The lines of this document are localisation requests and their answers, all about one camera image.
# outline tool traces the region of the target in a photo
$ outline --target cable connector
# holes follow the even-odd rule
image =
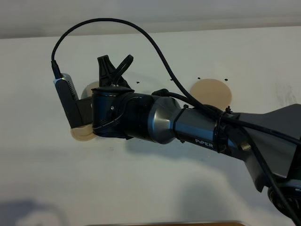
[[[61,71],[55,60],[51,61],[51,67],[52,67],[53,73],[55,74],[55,78],[60,79],[62,77]]]

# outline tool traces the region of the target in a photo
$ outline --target logo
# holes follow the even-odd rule
[[[213,148],[213,144],[208,143],[208,142],[205,142],[205,141],[203,141],[203,140],[195,139],[195,142],[196,142],[197,144],[202,145],[202,146],[207,146],[207,147]]]

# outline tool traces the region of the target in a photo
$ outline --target wooden disc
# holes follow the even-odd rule
[[[221,110],[225,110],[232,100],[229,87],[216,79],[203,79],[194,83],[190,94],[202,104],[212,105]]]
[[[97,87],[98,87],[97,81],[87,85],[81,94],[81,99],[92,96],[91,89],[94,89]],[[96,135],[93,133],[92,124],[88,124],[86,126],[81,126],[81,127],[77,127],[77,128],[72,128],[70,130],[70,132],[71,132],[72,137],[78,141],[88,141],[88,140],[92,140],[93,138],[96,137]]]

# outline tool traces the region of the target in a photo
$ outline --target robotic arm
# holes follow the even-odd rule
[[[229,107],[223,112],[196,103],[179,85],[159,49],[156,50],[168,72],[187,98],[166,89],[152,95],[134,93],[122,78],[133,61],[129,55],[117,69],[108,56],[98,58],[99,87],[92,90],[92,97],[78,100],[70,76],[60,73],[54,53],[68,33],[96,21],[124,23],[151,39],[132,23],[107,18],[82,22],[60,38],[52,55],[52,68],[55,87],[71,128],[92,123],[93,132],[101,137],[136,137],[160,144],[176,138],[240,159],[245,162],[256,189],[261,192],[264,186],[269,187],[268,196],[275,207],[301,225],[301,105],[266,114],[249,114],[233,113]],[[174,98],[195,108],[190,109],[188,105],[181,108]]]

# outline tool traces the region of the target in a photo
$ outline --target black cylindrical joint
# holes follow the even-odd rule
[[[157,96],[133,94],[126,106],[122,117],[121,127],[123,132],[139,139],[152,141],[148,132],[149,113]]]
[[[93,132],[102,137],[125,138],[117,129],[119,100],[133,90],[126,87],[98,87],[92,92]]]

